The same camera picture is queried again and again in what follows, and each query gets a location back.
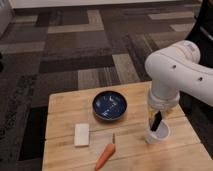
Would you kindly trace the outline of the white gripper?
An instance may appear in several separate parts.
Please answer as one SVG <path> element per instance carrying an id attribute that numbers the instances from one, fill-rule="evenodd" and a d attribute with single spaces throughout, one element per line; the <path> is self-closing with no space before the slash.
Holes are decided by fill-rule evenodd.
<path id="1" fill-rule="evenodd" d="M 148 91 L 147 102 L 148 105 L 152 108 L 149 108 L 149 126 L 152 127 L 153 122 L 155 120 L 156 110 L 161 111 L 162 120 L 167 118 L 168 112 L 166 110 L 170 110 L 178 105 L 180 99 L 180 94 L 177 93 L 174 97 L 166 100 L 163 97 L 157 97 L 153 94 L 151 90 Z"/>

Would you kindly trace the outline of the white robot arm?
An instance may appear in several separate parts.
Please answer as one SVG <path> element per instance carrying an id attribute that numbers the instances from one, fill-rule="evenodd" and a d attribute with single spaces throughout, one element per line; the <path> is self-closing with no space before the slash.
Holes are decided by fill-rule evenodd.
<path id="1" fill-rule="evenodd" d="M 156 123 L 156 114 L 174 108 L 185 92 L 213 106 L 213 69 L 199 64 L 200 49 L 192 41 L 182 40 L 152 52 L 145 61 L 145 70 L 152 79 L 148 105 L 154 110 L 149 124 Z"/>

